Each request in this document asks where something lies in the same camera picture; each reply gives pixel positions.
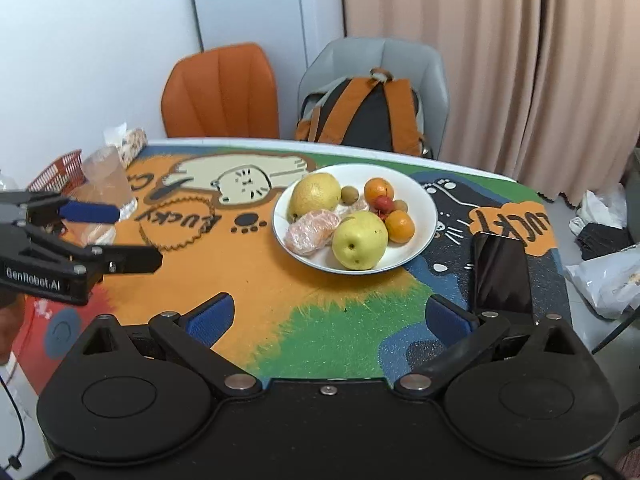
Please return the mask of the left hand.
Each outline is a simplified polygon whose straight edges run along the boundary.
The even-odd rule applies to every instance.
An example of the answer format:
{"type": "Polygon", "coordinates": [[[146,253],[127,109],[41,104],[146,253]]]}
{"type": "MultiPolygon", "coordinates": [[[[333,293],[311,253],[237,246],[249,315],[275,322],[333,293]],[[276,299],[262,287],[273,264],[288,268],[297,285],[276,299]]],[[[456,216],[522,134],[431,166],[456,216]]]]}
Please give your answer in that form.
{"type": "Polygon", "coordinates": [[[0,309],[0,364],[9,362],[12,346],[24,323],[25,298],[17,294],[0,309]]]}

